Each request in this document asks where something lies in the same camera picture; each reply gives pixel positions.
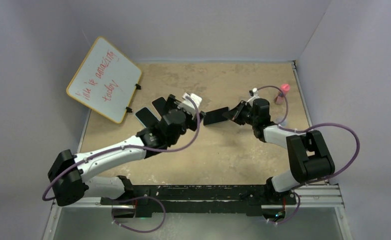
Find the black screen smartphone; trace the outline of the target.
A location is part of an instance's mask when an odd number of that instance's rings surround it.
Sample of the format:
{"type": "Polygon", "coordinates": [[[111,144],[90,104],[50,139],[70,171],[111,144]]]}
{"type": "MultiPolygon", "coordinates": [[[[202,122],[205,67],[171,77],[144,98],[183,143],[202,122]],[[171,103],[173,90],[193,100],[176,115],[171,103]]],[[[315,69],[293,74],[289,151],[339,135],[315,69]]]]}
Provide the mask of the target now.
{"type": "Polygon", "coordinates": [[[228,119],[224,117],[223,114],[227,113],[229,110],[230,110],[229,107],[222,107],[206,112],[203,118],[203,125],[208,126],[208,125],[226,122],[228,119]]]}

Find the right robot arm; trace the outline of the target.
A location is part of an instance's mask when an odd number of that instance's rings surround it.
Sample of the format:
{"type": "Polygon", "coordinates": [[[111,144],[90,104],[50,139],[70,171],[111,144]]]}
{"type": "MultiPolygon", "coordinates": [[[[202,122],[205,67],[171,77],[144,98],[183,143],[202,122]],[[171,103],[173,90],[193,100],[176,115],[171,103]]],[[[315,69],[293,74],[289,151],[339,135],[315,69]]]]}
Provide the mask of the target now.
{"type": "Polygon", "coordinates": [[[270,103],[264,98],[254,99],[252,103],[242,100],[223,113],[223,117],[238,125],[250,125],[258,140],[287,150],[289,170],[266,180],[264,197],[269,203],[277,203],[284,192],[300,184],[335,172],[323,135],[318,130],[297,133],[281,129],[271,120],[270,103]]]}

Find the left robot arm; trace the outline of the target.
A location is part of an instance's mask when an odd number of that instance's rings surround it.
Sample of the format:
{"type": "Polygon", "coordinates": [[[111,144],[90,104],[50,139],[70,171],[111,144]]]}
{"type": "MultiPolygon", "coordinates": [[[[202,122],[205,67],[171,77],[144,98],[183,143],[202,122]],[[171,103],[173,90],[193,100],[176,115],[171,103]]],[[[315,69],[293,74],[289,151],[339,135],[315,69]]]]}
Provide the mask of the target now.
{"type": "Polygon", "coordinates": [[[183,101],[173,95],[167,98],[166,114],[152,126],[116,144],[84,153],[61,151],[47,176],[50,181],[43,192],[43,201],[56,201],[64,207],[82,198],[104,197],[128,204],[133,191],[126,186],[125,177],[98,177],[98,174],[133,161],[160,153],[174,153],[188,148],[197,138],[205,114],[200,110],[203,99],[185,93],[183,101]]]}

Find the pink cased smartphone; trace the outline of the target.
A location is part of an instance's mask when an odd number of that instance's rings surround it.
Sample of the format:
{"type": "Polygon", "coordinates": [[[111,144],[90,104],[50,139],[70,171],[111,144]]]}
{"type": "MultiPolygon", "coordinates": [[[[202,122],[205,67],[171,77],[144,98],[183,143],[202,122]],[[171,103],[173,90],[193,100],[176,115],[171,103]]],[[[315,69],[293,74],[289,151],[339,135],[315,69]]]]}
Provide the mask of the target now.
{"type": "Polygon", "coordinates": [[[167,101],[163,96],[158,97],[151,102],[152,106],[160,116],[166,115],[168,113],[166,110],[166,103],[167,101]]]}

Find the pink capped bottle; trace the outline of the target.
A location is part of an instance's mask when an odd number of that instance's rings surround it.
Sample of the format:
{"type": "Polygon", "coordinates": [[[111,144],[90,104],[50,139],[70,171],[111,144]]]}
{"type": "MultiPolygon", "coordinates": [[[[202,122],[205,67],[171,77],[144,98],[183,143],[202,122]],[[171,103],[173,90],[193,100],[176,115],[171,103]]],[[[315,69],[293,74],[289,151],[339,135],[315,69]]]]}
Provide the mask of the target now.
{"type": "Polygon", "coordinates": [[[281,105],[285,102],[285,97],[287,93],[290,91],[290,85],[287,83],[284,83],[280,86],[280,91],[277,93],[276,97],[274,98],[273,102],[276,105],[281,105]]]}

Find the whiteboard with red writing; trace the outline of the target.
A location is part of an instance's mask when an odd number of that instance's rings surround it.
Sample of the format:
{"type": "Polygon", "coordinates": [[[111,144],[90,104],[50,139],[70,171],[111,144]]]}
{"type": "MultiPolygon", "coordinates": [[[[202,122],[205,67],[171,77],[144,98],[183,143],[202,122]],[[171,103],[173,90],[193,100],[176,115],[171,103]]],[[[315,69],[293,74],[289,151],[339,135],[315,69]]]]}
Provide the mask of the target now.
{"type": "Polygon", "coordinates": [[[120,124],[138,89],[142,70],[99,36],[66,88],[69,97],[120,124]]]}

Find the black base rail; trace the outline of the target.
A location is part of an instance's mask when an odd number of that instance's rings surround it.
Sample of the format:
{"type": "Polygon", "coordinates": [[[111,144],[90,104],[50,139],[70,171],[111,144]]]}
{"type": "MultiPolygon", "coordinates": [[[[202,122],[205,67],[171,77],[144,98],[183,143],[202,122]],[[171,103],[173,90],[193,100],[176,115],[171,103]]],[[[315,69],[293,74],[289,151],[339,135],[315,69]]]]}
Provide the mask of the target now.
{"type": "Polygon", "coordinates": [[[296,195],[290,191],[267,195],[265,184],[136,185],[126,177],[121,180],[125,192],[118,198],[102,197],[100,203],[133,206],[137,218],[162,212],[283,218],[285,208],[297,204],[296,195]]]}

